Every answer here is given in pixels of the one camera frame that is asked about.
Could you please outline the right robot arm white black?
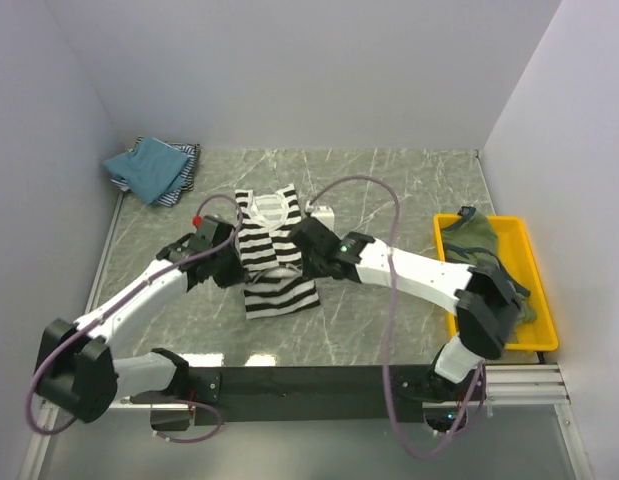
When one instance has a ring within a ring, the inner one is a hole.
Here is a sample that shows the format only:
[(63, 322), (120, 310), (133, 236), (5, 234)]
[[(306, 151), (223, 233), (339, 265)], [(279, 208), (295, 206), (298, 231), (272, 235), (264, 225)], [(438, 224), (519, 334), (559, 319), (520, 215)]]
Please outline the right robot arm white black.
[(412, 384), (408, 396), (417, 400), (457, 399), (482, 361), (502, 356), (521, 312), (517, 293), (494, 264), (434, 260), (358, 232), (340, 238), (314, 217), (293, 227), (289, 239), (300, 250), (308, 277), (395, 288), (456, 317), (458, 332)]

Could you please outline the black white striped tank top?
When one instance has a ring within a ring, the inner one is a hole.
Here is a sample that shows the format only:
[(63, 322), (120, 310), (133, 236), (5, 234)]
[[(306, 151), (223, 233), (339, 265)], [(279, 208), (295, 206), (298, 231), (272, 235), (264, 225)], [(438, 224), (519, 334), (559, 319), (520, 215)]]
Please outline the black white striped tank top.
[(237, 247), (248, 275), (243, 287), (246, 319), (318, 307), (315, 281), (303, 275), (302, 254), (289, 239), (291, 230), (302, 220), (295, 186), (289, 184), (263, 195), (237, 189), (234, 196), (243, 218)]

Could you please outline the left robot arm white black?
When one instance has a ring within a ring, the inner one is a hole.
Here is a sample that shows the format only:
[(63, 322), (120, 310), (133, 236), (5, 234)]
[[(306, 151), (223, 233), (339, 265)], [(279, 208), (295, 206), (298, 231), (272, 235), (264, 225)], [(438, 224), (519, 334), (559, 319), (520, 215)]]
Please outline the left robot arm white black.
[(127, 359), (118, 354), (135, 330), (197, 285), (213, 280), (228, 288), (245, 282), (235, 242), (238, 227), (215, 216), (198, 216), (194, 225), (194, 232), (163, 247), (109, 301), (73, 322), (56, 319), (45, 328), (30, 396), (84, 423), (123, 397), (154, 392), (168, 402), (189, 399), (195, 383), (180, 355), (164, 348)]

